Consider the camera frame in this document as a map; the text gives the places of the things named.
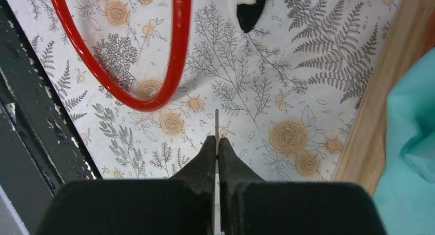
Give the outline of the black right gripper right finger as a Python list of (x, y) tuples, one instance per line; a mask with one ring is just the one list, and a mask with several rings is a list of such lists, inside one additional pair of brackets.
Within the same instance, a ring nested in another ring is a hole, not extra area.
[(221, 230), (225, 234), (385, 234), (369, 194), (343, 182), (267, 182), (218, 147)]

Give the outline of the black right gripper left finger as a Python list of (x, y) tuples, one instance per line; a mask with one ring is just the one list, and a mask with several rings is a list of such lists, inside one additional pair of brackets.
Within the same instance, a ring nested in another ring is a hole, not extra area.
[(216, 139), (168, 179), (83, 180), (55, 194), (37, 234), (213, 234)]

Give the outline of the red cable lock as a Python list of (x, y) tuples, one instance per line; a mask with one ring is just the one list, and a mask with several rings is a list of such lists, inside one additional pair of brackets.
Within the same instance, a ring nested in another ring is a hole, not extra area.
[(100, 88), (138, 111), (156, 111), (184, 76), (192, 0), (51, 0)]

